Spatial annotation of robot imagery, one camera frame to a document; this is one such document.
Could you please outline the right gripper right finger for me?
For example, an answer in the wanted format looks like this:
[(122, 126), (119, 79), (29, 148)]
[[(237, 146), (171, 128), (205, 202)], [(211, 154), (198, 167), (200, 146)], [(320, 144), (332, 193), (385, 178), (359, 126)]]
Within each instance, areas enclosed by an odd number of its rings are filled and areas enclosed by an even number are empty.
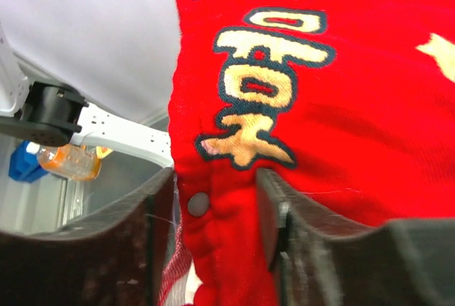
[(454, 304), (453, 219), (375, 228), (326, 208), (271, 170), (257, 170), (256, 187), (280, 305)]

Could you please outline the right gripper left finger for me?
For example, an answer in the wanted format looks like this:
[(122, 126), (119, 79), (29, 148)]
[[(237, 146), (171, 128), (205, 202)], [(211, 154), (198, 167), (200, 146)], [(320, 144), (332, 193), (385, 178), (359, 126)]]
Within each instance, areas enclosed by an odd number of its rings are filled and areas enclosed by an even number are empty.
[(156, 305), (174, 193), (170, 168), (52, 232), (1, 233), (2, 305)]

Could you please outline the red printed pillowcase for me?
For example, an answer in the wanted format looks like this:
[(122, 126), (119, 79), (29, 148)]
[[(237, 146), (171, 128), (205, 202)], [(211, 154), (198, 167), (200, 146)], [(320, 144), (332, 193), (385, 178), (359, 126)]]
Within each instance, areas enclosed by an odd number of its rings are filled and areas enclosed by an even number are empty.
[(255, 171), (369, 226), (454, 215), (454, 0), (176, 0), (162, 300), (275, 305)]

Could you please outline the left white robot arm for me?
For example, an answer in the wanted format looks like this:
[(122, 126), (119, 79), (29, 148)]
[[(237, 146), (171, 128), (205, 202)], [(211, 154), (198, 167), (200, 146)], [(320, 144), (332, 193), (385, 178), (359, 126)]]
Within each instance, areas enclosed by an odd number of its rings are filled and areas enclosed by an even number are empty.
[(171, 167), (168, 133), (114, 116), (63, 83), (32, 83), (1, 26), (1, 133), (36, 144), (106, 146)]

